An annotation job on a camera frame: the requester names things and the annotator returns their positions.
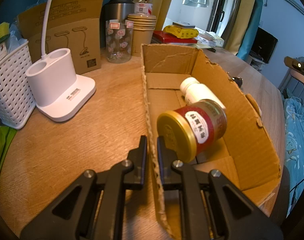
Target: glass jar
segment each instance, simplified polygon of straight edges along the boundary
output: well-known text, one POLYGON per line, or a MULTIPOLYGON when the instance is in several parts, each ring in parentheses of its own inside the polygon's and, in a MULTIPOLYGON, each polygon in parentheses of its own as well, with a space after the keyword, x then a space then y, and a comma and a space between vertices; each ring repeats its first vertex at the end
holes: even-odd
POLYGON ((157 119, 159 136, 164 137, 166 147, 185 163, 221 138, 226 128, 224 110, 210 99, 166 111, 157 119))
POLYGON ((133 22, 129 20, 109 20, 105 23, 107 60, 124 63, 131 58, 133 22))

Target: product box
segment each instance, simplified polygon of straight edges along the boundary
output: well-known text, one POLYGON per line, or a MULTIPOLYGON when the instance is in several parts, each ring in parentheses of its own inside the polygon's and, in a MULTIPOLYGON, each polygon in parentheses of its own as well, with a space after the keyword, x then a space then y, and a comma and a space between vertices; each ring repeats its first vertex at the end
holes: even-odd
POLYGON ((211 89, 225 105, 227 116, 223 138, 200 153, 198 160, 203 159, 203 163, 194 167, 205 172, 219 169, 257 206, 271 197, 280 182, 280 161, 251 95, 244 95, 225 71, 210 62, 200 49, 142 45, 142 73, 156 216, 171 237, 181 239, 179 193, 163 191, 156 121, 162 112, 186 105, 180 84, 187 77, 195 77, 211 89))
MULTIPOLYGON (((46 53, 69 48, 76 74, 101 68, 100 14, 103 0, 53 0, 46 32, 46 53)), ((41 58, 42 25, 46 3, 18 15, 18 27, 29 40, 32 62, 41 58)))

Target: desk lamp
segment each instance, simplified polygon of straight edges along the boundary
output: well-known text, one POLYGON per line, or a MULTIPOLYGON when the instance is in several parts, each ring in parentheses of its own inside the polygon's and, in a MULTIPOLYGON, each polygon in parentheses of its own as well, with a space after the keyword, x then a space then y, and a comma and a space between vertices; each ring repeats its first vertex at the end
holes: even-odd
POLYGON ((71 50, 60 48, 46 53, 46 29, 50 4, 47 0, 42 27, 42 57, 26 70, 37 108, 50 119, 63 122, 72 118, 94 94, 95 81, 76 75, 71 50))

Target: sponge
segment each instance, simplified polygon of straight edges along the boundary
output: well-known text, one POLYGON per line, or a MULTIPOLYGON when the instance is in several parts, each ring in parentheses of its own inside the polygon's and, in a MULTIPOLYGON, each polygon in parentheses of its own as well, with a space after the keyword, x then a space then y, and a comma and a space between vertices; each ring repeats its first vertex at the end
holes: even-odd
POLYGON ((0 43, 5 41, 10 36, 9 23, 3 22, 0 24, 0 43))

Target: white lamp arm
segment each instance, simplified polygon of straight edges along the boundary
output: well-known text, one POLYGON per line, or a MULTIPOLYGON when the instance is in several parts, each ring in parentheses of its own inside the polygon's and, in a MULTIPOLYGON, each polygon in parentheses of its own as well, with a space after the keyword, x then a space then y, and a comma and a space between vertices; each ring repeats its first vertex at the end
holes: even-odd
POLYGON ((46 56, 45 39, 46 39, 46 29, 47 29, 48 15, 50 12, 51 3, 52 3, 52 0, 47 0, 45 13, 44 13, 44 21, 43 21, 43 27, 42 27, 42 40, 41 40, 42 59, 44 59, 46 56))

